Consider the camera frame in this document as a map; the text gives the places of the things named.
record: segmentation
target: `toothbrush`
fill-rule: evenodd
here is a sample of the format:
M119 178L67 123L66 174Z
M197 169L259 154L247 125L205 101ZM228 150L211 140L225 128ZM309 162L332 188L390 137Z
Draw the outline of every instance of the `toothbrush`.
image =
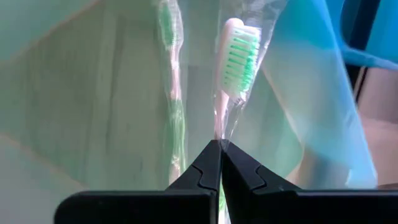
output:
M161 0L159 3L160 34L166 52L169 54L171 69L170 88L170 129L172 167L170 182L173 182L185 169L185 115L180 86L180 49L183 43L183 25L177 0Z
M247 101L256 76L261 30L245 26L243 21L230 18L220 37L217 58L215 100L215 138L223 139L228 119L228 101Z

